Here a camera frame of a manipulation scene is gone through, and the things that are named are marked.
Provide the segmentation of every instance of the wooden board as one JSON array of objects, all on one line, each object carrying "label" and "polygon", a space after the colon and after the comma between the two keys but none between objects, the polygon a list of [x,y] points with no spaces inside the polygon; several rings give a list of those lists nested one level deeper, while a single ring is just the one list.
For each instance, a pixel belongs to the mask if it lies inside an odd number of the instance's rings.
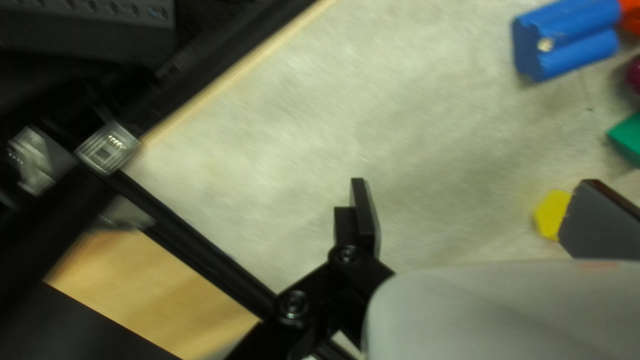
[{"label": "wooden board", "polygon": [[47,282],[184,360],[228,346],[257,321],[142,233],[88,234]]}]

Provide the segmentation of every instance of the green block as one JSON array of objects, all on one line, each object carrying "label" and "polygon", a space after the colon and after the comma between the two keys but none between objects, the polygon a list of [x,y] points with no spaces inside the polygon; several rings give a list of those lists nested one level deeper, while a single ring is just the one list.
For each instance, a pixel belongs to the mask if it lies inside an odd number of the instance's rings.
[{"label": "green block", "polygon": [[627,161],[640,168],[640,113],[612,127],[608,135],[616,150]]}]

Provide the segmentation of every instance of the metal hinge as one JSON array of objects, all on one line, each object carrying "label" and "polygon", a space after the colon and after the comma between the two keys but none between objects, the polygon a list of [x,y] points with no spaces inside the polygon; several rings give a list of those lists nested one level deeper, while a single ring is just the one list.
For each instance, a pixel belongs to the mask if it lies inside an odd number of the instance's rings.
[{"label": "metal hinge", "polygon": [[109,122],[76,149],[76,156],[102,175],[118,170],[140,142],[117,122]]}]

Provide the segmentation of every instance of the blue block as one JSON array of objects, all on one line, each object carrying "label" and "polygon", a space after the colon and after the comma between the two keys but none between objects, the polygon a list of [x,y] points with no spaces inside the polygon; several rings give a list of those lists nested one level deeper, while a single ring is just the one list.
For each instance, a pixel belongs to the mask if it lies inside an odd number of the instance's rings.
[{"label": "blue block", "polygon": [[620,46],[613,28],[621,14],[618,0],[560,0],[517,17],[518,72],[544,81],[612,56]]}]

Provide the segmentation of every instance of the orange block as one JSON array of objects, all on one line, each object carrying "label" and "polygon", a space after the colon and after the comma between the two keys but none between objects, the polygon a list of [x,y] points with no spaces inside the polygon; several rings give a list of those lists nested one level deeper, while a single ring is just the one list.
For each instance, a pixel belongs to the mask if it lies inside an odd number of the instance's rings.
[{"label": "orange block", "polygon": [[640,35],[640,0],[618,0],[622,9],[620,27]]}]

